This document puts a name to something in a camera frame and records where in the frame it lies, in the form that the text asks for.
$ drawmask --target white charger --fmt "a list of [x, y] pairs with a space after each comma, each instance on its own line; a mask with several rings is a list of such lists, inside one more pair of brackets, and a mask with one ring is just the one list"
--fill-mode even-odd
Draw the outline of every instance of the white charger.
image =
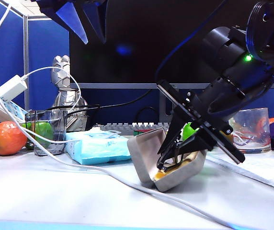
[[5, 102], [11, 101], [26, 89], [27, 85], [25, 81], [23, 81], [19, 75], [15, 75], [0, 86], [0, 98]]

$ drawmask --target white desk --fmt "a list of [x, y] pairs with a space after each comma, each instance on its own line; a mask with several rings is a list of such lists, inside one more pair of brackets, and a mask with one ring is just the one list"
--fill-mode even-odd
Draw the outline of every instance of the white desk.
[[[68, 155], [59, 156], [72, 162]], [[104, 165], [139, 184], [131, 161]], [[274, 188], [210, 161], [167, 192], [229, 222], [274, 230]], [[169, 229], [225, 229], [111, 177], [32, 152], [0, 157], [0, 220]]]

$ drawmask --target tissue pack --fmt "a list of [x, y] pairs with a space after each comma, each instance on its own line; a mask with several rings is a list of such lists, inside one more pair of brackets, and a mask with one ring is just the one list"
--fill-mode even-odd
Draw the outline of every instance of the tissue pack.
[[127, 138], [111, 131], [80, 131], [66, 134], [66, 151], [72, 159], [83, 165], [124, 161], [131, 158]]

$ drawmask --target orange fruit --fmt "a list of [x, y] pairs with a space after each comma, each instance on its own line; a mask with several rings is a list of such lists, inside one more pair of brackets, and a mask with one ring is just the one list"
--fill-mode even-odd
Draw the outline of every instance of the orange fruit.
[[13, 121], [0, 123], [0, 155], [17, 153], [26, 144], [26, 140], [26, 136]]

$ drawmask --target keyboard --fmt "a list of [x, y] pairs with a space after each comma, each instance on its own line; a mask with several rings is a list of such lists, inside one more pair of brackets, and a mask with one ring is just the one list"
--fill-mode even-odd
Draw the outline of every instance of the keyboard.
[[138, 130], [151, 130], [163, 127], [165, 131], [169, 129], [169, 124], [164, 123], [107, 123], [106, 125], [98, 125], [102, 131], [116, 130], [121, 132], [121, 136], [133, 136]]

